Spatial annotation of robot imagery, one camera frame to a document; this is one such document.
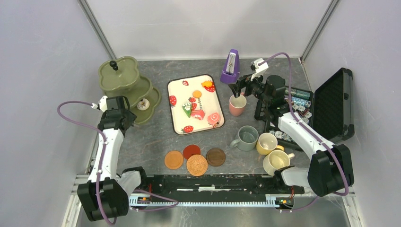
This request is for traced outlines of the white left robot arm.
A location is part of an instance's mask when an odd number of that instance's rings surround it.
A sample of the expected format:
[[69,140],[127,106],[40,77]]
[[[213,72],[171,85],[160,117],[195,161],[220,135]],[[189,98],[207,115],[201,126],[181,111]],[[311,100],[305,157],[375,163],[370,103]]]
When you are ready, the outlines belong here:
[[144,192],[148,179],[142,167],[128,168],[117,176],[117,162],[126,131],[136,115],[129,110],[125,96],[101,98],[98,108],[102,117],[95,128],[99,133],[94,167],[84,184],[78,185],[77,195],[89,221],[104,220],[110,225],[129,210],[129,195]]

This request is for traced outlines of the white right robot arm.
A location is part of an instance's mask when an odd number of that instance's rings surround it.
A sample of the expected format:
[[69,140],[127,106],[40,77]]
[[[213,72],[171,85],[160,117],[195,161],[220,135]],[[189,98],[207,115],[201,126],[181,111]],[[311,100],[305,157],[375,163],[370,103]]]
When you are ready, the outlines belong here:
[[251,79],[251,75],[240,77],[230,84],[234,97],[252,95],[264,106],[266,119],[273,123],[308,155],[308,168],[282,167],[273,172],[273,187],[279,193],[292,186],[310,188],[317,196],[328,194],[346,196],[354,183],[350,150],[345,145],[335,145],[318,134],[305,123],[294,110],[291,86],[278,75],[268,76],[265,83]]

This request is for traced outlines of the white chocolate drizzle donut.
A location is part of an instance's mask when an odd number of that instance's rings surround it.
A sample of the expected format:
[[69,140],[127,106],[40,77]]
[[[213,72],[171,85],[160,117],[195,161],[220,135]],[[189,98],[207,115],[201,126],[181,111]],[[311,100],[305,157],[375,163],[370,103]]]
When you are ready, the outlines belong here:
[[140,111],[145,111],[150,107],[150,102],[146,98],[141,99],[137,104],[137,109]]

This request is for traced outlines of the green white cake slice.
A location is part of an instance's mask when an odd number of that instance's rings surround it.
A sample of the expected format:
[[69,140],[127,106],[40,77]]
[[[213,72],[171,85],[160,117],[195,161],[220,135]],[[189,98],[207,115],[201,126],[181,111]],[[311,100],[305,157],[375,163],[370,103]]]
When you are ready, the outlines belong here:
[[191,117],[191,114],[192,114],[192,104],[191,104],[191,103],[184,103],[184,104],[182,105],[182,109],[184,110],[186,116],[187,116],[188,118],[190,118],[190,117]]

